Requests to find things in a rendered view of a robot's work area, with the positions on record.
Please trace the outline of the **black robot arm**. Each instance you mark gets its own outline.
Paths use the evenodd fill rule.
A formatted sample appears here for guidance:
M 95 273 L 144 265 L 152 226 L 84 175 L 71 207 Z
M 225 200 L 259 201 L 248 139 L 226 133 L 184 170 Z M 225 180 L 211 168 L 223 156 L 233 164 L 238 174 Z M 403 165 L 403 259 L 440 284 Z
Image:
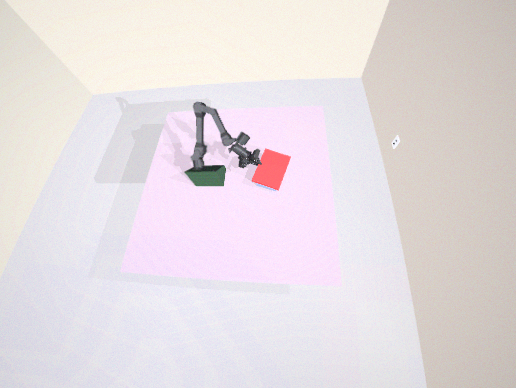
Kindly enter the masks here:
M 211 114 L 211 116 L 216 124 L 215 126 L 220 134 L 222 144 L 224 146 L 232 145 L 230 148 L 228 148 L 229 153 L 231 153 L 231 151 L 233 151 L 234 153 L 239 155 L 241 153 L 241 151 L 243 150 L 242 146 L 246 145 L 246 143 L 251 138 L 248 134 L 246 134 L 243 131 L 240 131 L 240 133 L 237 137 L 232 138 L 230 133 L 228 133 L 226 131 L 226 129 L 220 119 L 218 110 L 216 108 L 212 108 L 212 107 L 210 108 L 202 102 L 195 102 L 193 104 L 193 111 L 196 116 L 196 145 L 194 148 L 194 153 L 191 156 L 191 159 L 193 160 L 193 165 L 194 165 L 194 168 L 192 168 L 192 169 L 200 170 L 200 169 L 205 168 L 203 157 L 207 151 L 206 150 L 207 145 L 205 145 L 205 143 L 204 143 L 204 117 L 205 117 L 206 113 Z M 233 144 L 233 142 L 236 142 L 236 143 Z M 247 160 L 248 160 L 247 158 L 248 157 L 244 156 L 244 155 L 241 157 L 238 157 L 238 159 L 239 159 L 238 167 L 240 167 L 240 168 L 246 167 Z

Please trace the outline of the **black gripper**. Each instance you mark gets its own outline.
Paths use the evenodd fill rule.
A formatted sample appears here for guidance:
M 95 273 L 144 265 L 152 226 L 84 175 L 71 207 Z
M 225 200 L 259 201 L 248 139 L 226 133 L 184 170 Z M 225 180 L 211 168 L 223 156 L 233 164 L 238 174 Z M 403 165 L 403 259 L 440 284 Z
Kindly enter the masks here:
M 259 150 L 259 149 L 255 149 L 255 150 L 253 151 L 253 153 L 252 153 L 252 151 L 250 151 L 250 152 L 249 152 L 249 151 L 247 150 L 247 148 L 246 148 L 246 147 L 245 147 L 245 148 L 243 147 L 243 150 L 241 151 L 241 153 L 239 154 L 239 156 L 238 156 L 238 157 L 241 157 L 241 156 L 243 156 L 243 155 L 244 155 L 244 156 L 247 156 L 247 157 L 248 157 L 248 158 L 247 158 L 247 159 L 248 159 L 248 160 L 247 160 L 247 165 L 248 165 L 248 164 L 253 164 L 253 165 L 256 165 L 256 166 L 258 166 L 258 164 L 262 165 L 262 163 L 261 163 L 261 161 L 260 161 L 260 159 L 259 159 L 259 157 L 258 157 L 258 156 L 259 156 L 260 151 L 261 151 L 261 150 Z M 252 153 L 252 154 L 251 154 L 251 153 Z M 240 156 L 240 155 L 241 155 L 241 156 Z

